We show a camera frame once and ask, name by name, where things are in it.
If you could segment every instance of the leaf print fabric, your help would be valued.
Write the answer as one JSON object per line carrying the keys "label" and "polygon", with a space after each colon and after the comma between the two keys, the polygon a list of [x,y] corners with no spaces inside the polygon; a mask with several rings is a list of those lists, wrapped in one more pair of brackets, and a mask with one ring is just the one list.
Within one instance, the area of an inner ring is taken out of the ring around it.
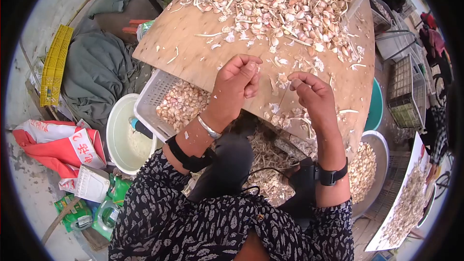
{"label": "leaf print fabric", "polygon": [[188,200],[190,176],[176,171],[162,149],[140,169],[129,188],[109,245],[109,259],[233,260],[254,230],[271,260],[353,260],[351,200],[312,208],[306,231],[262,196]]}

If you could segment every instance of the bangle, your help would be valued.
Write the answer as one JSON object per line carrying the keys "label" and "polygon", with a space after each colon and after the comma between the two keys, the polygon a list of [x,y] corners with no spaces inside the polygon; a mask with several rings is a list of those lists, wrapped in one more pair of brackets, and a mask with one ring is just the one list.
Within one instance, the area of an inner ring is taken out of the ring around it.
{"label": "bangle", "polygon": [[203,119],[201,119],[200,115],[197,116],[198,118],[198,122],[200,122],[201,126],[203,126],[203,128],[206,130],[206,132],[208,132],[209,136],[211,136],[211,138],[213,138],[214,140],[218,140],[222,134],[221,133],[217,133],[216,131],[212,130],[204,121]]}

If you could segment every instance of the red cloth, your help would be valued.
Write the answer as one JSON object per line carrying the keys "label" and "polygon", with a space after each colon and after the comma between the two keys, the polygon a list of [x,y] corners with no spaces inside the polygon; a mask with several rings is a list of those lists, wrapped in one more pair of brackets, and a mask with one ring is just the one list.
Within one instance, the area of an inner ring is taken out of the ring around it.
{"label": "red cloth", "polygon": [[[60,131],[64,131],[63,135],[60,134],[60,139],[49,141],[54,135],[50,135],[53,133],[49,131],[51,127],[47,124],[62,125],[61,127],[53,127],[60,129]],[[22,125],[19,125],[17,129],[13,130],[13,136],[28,156],[58,172],[61,178],[74,178],[78,177],[78,171],[74,171],[67,164],[80,167],[82,162],[78,158],[68,137],[81,129],[81,127],[75,126],[73,122],[28,120]],[[85,129],[89,134],[95,152],[106,164],[98,130]]]}
{"label": "red cloth", "polygon": [[424,18],[426,18],[425,23],[428,26],[430,26],[430,28],[432,28],[432,29],[437,29],[438,28],[437,23],[435,22],[435,19],[433,18],[432,14],[429,14],[427,16],[427,14],[425,12],[422,12],[422,14],[420,15],[420,18],[422,20],[424,20]]}
{"label": "red cloth", "polygon": [[444,40],[441,37],[441,34],[434,29],[429,29],[429,37],[431,38],[430,43],[438,52],[438,56],[441,57],[441,53],[444,51]]}

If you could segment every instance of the woman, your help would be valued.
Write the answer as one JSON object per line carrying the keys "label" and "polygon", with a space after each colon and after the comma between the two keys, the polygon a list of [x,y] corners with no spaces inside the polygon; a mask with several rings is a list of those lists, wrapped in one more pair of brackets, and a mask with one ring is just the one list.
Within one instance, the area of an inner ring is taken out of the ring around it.
{"label": "woman", "polygon": [[[119,213],[110,260],[353,260],[348,175],[332,186],[316,184],[314,221],[303,231],[262,196],[242,192],[252,161],[249,143],[221,138],[216,154],[207,150],[245,99],[258,93],[261,63],[251,55],[230,59],[217,74],[206,110],[141,168]],[[321,168],[344,169],[332,89],[307,72],[288,78],[308,109]],[[181,190],[190,170],[211,162],[187,199]]]}

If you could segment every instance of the yellow plastic crate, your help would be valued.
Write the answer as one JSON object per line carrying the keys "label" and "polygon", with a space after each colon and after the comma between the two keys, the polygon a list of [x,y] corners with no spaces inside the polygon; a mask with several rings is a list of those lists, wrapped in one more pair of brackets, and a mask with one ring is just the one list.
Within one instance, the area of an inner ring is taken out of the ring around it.
{"label": "yellow plastic crate", "polygon": [[60,25],[51,43],[42,71],[40,105],[58,105],[61,79],[65,70],[66,56],[73,35],[73,28]]}

